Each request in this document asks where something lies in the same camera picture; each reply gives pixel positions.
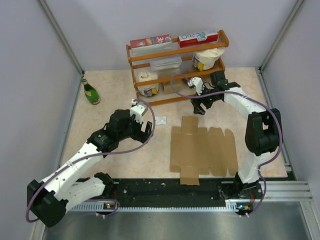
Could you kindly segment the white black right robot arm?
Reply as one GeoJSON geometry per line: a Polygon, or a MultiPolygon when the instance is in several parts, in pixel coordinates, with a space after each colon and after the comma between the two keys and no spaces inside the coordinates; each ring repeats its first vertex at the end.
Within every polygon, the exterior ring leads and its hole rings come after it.
{"type": "Polygon", "coordinates": [[[235,174],[232,188],[220,191],[225,199],[232,195],[245,198],[258,187],[259,166],[267,162],[283,142],[281,114],[276,108],[269,109],[250,98],[238,83],[229,82],[223,71],[212,73],[210,80],[209,86],[200,77],[187,81],[187,85],[195,89],[190,100],[193,112],[204,115],[214,102],[223,101],[246,120],[244,140],[248,152],[244,164],[235,174]]]}

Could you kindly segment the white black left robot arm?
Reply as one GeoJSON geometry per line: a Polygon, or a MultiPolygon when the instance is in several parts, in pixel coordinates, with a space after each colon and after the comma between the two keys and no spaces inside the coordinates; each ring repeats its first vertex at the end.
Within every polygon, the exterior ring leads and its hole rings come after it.
{"type": "Polygon", "coordinates": [[[153,137],[155,121],[148,121],[142,130],[143,116],[152,108],[137,104],[130,109],[118,109],[103,128],[95,131],[82,147],[59,169],[41,181],[33,180],[27,185],[27,209],[25,220],[28,223],[41,221],[51,228],[59,223],[73,207],[97,196],[109,198],[114,191],[112,179],[99,173],[88,180],[77,180],[93,165],[110,155],[128,154],[138,150],[117,151],[119,143],[132,139],[143,148],[153,137]]]}

